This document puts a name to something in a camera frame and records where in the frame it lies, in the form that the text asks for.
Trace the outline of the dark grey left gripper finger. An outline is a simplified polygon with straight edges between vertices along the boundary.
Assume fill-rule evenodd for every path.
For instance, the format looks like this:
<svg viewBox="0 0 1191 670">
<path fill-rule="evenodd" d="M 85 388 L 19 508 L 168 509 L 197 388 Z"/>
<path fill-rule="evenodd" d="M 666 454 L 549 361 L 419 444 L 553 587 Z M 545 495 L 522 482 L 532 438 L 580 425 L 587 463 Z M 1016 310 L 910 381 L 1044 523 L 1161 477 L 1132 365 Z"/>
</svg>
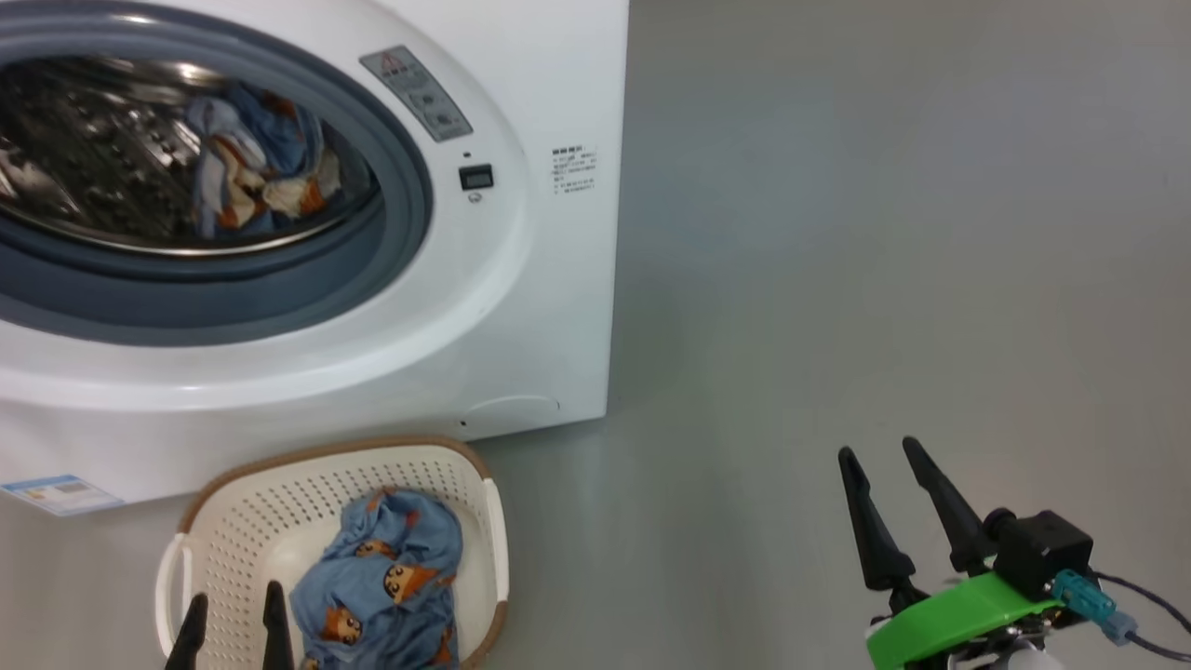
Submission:
<svg viewBox="0 0 1191 670">
<path fill-rule="evenodd" d="M 197 594 L 183 614 L 173 649 L 166 660 L 166 670 L 197 670 L 197 655 L 206 640 L 208 597 Z"/>
<path fill-rule="evenodd" d="M 266 627 L 262 670 L 295 670 L 287 614 L 282 586 L 278 581 L 268 582 L 262 618 Z"/>
</svg>

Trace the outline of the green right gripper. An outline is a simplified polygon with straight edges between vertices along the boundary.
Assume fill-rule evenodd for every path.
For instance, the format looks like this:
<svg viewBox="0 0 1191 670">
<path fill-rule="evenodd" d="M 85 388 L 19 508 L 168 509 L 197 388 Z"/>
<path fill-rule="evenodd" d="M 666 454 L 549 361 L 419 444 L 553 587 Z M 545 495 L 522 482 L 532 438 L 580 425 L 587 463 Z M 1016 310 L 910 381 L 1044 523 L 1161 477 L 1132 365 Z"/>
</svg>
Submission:
<svg viewBox="0 0 1191 670">
<path fill-rule="evenodd" d="M 986 561 L 997 549 L 985 533 L 983 519 L 917 438 L 903 437 L 902 446 L 916 482 L 928 493 L 942 522 L 953 570 L 984 575 L 927 597 L 871 628 L 866 647 L 875 670 L 906 670 L 915 662 L 958 649 L 1021 619 L 1060 608 L 1056 599 L 1034 601 L 989 572 Z M 910 589 L 917 569 L 890 534 L 856 453 L 842 447 L 837 461 L 863 584 L 872 591 Z"/>
</svg>

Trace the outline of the blue bear print garment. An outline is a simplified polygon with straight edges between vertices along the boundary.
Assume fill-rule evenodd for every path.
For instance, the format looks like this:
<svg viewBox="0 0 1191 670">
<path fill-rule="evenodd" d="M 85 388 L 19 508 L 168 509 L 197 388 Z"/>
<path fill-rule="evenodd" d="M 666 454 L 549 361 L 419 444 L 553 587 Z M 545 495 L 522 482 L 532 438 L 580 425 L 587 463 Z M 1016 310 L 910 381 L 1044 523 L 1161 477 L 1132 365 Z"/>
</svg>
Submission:
<svg viewBox="0 0 1191 670">
<path fill-rule="evenodd" d="M 339 199 L 339 154 L 322 119 L 289 98 L 233 84 L 191 100 L 183 123 L 200 148 L 192 212 L 201 240 L 275 234 Z"/>
<path fill-rule="evenodd" d="M 438 499 L 386 487 L 347 505 L 289 593 L 295 670 L 461 670 L 461 522 Z"/>
</svg>

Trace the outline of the white front-load washing machine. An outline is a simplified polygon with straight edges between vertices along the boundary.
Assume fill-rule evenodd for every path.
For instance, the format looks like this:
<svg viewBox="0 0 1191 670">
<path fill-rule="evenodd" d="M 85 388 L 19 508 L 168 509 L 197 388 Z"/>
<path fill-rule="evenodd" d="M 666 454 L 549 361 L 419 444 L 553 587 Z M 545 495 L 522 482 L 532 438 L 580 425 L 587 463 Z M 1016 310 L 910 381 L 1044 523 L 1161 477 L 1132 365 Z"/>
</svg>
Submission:
<svg viewBox="0 0 1191 670">
<path fill-rule="evenodd" d="M 409 269 L 372 300 L 258 342 L 127 347 L 0 328 L 0 484 L 71 475 L 125 505 L 314 442 L 412 430 L 507 395 L 607 411 L 631 0 L 360 0 L 363 55 L 409 46 L 474 132 L 431 139 L 434 212 Z M 598 149 L 596 188 L 554 195 L 551 150 Z M 464 192 L 459 168 L 491 164 Z"/>
</svg>

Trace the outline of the stainless steel washing machine drum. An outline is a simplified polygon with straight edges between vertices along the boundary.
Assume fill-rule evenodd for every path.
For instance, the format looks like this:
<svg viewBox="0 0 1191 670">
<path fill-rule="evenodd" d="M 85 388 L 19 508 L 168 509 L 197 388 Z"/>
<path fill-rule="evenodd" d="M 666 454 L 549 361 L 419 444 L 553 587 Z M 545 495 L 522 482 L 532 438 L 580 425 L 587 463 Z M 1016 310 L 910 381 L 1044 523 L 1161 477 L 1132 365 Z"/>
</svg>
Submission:
<svg viewBox="0 0 1191 670">
<path fill-rule="evenodd" d="M 93 248 L 200 258 L 311 240 L 379 202 L 372 165 L 308 109 L 339 154 L 339 199 L 275 234 L 197 237 L 192 187 L 200 148 L 183 111 L 233 84 L 272 90 L 170 60 L 58 56 L 0 65 L 0 215 Z"/>
</svg>

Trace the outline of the cream laundry basket brown rim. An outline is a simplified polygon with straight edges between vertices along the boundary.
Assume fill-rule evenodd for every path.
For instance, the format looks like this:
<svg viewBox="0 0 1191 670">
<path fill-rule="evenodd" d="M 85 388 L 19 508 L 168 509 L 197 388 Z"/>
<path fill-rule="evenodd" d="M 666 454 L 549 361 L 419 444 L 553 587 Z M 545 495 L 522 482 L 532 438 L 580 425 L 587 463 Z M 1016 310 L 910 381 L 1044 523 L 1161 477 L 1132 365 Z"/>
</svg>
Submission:
<svg viewBox="0 0 1191 670">
<path fill-rule="evenodd" d="M 445 436 L 387 436 L 276 455 L 204 486 L 166 547 L 154 582 L 154 631 L 169 656 L 197 594 L 208 597 L 197 670 L 262 670 L 268 582 L 297 584 L 354 500 L 384 487 L 424 491 L 459 516 L 453 586 L 461 670 L 479 670 L 509 615 L 501 493 L 470 446 Z"/>
</svg>

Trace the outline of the blue energy label sticker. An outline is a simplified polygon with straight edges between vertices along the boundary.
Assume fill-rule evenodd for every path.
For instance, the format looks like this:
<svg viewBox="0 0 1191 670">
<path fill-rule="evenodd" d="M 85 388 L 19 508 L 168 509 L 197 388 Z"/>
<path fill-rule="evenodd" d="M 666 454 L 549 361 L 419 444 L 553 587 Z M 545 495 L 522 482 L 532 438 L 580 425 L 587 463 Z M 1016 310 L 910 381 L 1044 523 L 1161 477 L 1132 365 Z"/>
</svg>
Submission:
<svg viewBox="0 0 1191 670">
<path fill-rule="evenodd" d="M 10 496 L 37 506 L 55 516 L 82 515 L 125 505 L 125 501 L 112 493 L 102 491 L 101 488 L 71 475 L 44 476 L 38 480 L 0 484 L 0 491 L 8 493 Z"/>
</svg>

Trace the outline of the round white filter cover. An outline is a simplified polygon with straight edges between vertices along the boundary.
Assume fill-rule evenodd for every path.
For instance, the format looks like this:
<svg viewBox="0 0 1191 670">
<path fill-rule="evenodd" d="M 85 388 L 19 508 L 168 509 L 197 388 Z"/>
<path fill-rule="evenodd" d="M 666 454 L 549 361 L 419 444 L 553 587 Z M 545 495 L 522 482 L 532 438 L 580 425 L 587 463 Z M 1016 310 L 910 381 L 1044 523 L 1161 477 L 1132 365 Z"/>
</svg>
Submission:
<svg viewBox="0 0 1191 670">
<path fill-rule="evenodd" d="M 459 417 L 459 428 L 469 437 L 510 436 L 555 424 L 560 403 L 543 395 L 507 395 L 485 400 Z"/>
</svg>

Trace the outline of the black text print sticker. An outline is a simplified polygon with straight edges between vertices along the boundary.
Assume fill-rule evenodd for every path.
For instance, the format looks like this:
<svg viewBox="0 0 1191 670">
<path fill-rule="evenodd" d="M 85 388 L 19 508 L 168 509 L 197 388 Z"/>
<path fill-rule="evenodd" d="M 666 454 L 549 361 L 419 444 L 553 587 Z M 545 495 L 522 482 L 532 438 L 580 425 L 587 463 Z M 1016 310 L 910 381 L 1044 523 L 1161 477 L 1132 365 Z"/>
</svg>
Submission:
<svg viewBox="0 0 1191 670">
<path fill-rule="evenodd" d="M 554 148 L 550 154 L 550 186 L 554 195 L 581 194 L 596 188 L 598 149 L 592 145 Z"/>
</svg>

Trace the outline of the grey warning sticker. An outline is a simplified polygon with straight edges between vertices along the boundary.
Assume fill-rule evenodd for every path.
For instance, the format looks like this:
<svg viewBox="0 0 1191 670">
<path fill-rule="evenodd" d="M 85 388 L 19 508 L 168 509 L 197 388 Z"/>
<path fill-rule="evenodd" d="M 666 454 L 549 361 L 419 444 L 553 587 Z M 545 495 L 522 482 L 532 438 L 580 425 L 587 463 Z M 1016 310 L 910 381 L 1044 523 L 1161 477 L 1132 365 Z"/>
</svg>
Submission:
<svg viewBox="0 0 1191 670">
<path fill-rule="evenodd" d="M 463 111 L 409 46 L 387 46 L 363 55 L 360 63 L 399 98 L 431 139 L 442 143 L 474 132 Z"/>
</svg>

